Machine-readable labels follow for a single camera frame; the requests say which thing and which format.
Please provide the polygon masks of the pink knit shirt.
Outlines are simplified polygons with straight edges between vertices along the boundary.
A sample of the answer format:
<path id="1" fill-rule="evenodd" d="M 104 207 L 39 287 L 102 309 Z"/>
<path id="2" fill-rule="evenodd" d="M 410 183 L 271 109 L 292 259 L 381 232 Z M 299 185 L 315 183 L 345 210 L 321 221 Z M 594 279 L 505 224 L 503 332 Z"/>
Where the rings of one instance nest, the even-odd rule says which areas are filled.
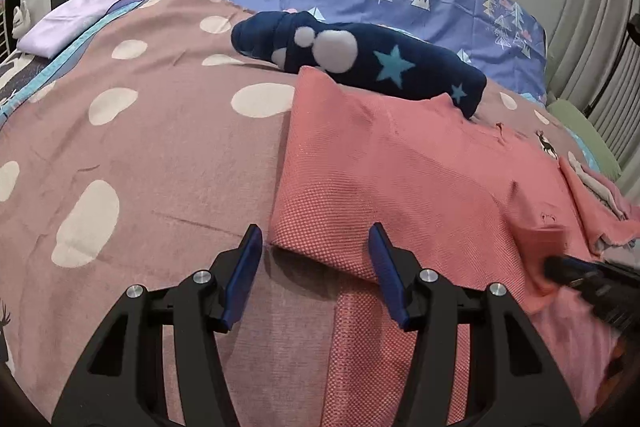
<path id="1" fill-rule="evenodd" d="M 638 223 L 588 190 L 569 153 L 546 153 L 504 120 L 475 124 L 447 95 L 405 101 L 306 67 L 269 236 L 342 274 L 323 425 L 388 426 L 405 386 L 416 337 L 382 303 L 367 248 L 375 223 L 452 283 L 506 285 L 592 413 L 617 337 L 542 262 L 597 259 L 606 242 L 636 239 Z"/>

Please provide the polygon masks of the folded clothes stack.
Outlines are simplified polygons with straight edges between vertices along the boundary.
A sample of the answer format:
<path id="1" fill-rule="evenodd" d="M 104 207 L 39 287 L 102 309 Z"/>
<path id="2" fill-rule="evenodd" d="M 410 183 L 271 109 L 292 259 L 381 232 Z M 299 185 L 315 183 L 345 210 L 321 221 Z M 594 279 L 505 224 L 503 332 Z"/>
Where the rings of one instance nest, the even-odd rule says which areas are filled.
<path id="1" fill-rule="evenodd" d="M 593 257 L 639 269 L 639 208 L 629 205 L 611 182 L 593 176 L 568 153 L 560 168 L 570 188 Z"/>

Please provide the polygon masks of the green pillow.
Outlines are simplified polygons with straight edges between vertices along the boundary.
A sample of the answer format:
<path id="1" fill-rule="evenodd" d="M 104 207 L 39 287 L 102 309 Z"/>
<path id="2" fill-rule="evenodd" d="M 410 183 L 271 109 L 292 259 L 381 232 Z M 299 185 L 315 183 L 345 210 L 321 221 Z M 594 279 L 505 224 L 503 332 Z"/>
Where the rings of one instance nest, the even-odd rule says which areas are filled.
<path id="1" fill-rule="evenodd" d="M 622 168 L 596 128 L 572 103 L 558 98 L 547 106 L 548 112 L 568 129 L 578 143 L 587 165 L 615 182 Z"/>

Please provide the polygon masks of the mauve polka-dot blanket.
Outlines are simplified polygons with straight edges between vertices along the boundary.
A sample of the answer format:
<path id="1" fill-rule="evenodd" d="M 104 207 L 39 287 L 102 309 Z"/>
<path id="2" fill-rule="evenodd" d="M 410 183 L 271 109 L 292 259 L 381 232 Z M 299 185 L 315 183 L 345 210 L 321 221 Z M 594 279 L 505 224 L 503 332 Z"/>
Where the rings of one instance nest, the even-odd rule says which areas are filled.
<path id="1" fill-rule="evenodd" d="M 3 125 L 4 335 L 44 415 L 129 286 L 176 285 L 258 225 L 248 303 L 218 339 L 232 404 L 244 426 L 325 426 L 342 274 L 270 241 L 299 72 L 233 49 L 246 17 L 227 1 L 149 0 Z M 578 154 L 544 108 L 494 82 L 465 119 Z"/>

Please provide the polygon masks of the grey curtain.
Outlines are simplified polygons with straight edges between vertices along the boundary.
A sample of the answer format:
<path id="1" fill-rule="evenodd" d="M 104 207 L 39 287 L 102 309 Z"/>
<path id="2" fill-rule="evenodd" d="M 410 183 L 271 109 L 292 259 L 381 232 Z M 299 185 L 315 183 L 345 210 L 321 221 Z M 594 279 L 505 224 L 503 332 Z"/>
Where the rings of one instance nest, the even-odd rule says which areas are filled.
<path id="1" fill-rule="evenodd" d="M 604 143 L 601 167 L 639 200 L 639 46 L 627 25 L 639 0 L 565 0 L 550 40 L 549 91 L 572 103 Z"/>

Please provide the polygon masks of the navy star-patterned garment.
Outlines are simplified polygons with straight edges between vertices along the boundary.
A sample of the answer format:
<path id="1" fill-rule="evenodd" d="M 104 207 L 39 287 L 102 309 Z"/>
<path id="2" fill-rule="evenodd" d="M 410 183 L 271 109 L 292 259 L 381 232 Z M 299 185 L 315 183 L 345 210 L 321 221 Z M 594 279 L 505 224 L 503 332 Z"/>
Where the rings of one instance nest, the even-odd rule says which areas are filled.
<path id="1" fill-rule="evenodd" d="M 297 74 L 309 66 L 344 86 L 422 101 L 449 95 L 465 118 L 480 105 L 487 77 L 454 52 L 388 27 L 320 22 L 308 12 L 259 12 L 237 23 L 233 49 Z"/>

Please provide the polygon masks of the lavender folded cloth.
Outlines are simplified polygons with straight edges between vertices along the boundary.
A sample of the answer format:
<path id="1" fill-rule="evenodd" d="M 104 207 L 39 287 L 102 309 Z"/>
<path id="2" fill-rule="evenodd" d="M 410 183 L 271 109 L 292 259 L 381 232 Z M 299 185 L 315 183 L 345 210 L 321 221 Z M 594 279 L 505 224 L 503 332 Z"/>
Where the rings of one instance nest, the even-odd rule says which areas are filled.
<path id="1" fill-rule="evenodd" d="M 68 0 L 30 28 L 17 41 L 17 49 L 51 60 L 111 8 L 121 8 L 134 1 L 141 0 Z"/>

